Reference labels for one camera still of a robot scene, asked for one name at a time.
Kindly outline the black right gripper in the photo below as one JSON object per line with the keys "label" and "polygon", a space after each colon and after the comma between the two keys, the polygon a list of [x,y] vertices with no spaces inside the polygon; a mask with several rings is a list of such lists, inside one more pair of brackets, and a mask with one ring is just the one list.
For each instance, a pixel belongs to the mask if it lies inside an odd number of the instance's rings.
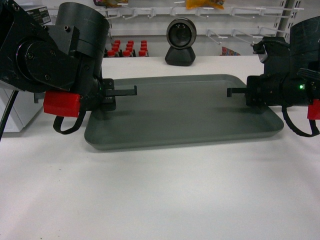
{"label": "black right gripper", "polygon": [[227,97],[233,94],[245,94],[247,106],[286,106],[290,104],[285,100],[283,83],[289,74],[288,67],[264,66],[263,74],[247,77],[246,88],[227,88]]}

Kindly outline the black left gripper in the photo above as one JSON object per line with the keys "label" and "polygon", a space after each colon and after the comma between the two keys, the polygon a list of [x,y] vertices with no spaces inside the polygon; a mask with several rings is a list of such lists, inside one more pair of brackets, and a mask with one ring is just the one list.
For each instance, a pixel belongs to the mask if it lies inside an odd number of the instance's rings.
{"label": "black left gripper", "polygon": [[137,86],[133,89],[115,89],[114,80],[111,78],[94,78],[89,92],[82,97],[82,110],[93,111],[100,105],[114,102],[114,97],[136,96]]}

